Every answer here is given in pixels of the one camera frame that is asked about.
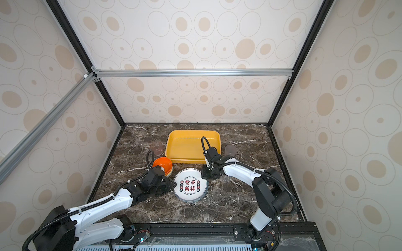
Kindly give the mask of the red character white plate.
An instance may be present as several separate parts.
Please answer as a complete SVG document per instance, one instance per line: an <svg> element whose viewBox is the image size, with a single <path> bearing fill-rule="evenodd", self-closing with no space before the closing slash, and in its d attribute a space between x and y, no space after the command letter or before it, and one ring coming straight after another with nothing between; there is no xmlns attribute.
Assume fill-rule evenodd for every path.
<svg viewBox="0 0 402 251"><path fill-rule="evenodd" d="M174 182L177 184L174 189L175 196L186 203L196 203L207 194L208 181L202 178L199 169L186 168L180 171Z"/></svg>

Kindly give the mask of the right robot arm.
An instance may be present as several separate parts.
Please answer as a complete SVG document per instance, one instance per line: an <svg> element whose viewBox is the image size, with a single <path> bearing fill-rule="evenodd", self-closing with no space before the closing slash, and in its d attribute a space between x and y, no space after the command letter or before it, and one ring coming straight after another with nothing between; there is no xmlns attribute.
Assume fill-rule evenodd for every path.
<svg viewBox="0 0 402 251"><path fill-rule="evenodd" d="M258 209L248 223L252 234L258 235L278 218L297 212L295 195L275 168L252 167L230 155L222 156L212 146L204 150L203 155L206 160L201 171L203 179L219 179L226 175L253 188Z"/></svg>

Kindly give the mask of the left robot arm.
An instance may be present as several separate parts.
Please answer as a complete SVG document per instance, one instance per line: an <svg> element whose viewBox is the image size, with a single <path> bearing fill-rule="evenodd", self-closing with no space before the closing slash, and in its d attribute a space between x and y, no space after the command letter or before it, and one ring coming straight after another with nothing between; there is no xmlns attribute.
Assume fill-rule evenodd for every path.
<svg viewBox="0 0 402 251"><path fill-rule="evenodd" d="M160 166L156 166L122 183L115 192L99 200L70 209L58 206L25 240L22 250L27 251L33 243L38 251L75 251L103 240L120 238L131 227L131 221L126 216L105 222L101 221L103 218L148 198L163 196L176 185Z"/></svg>

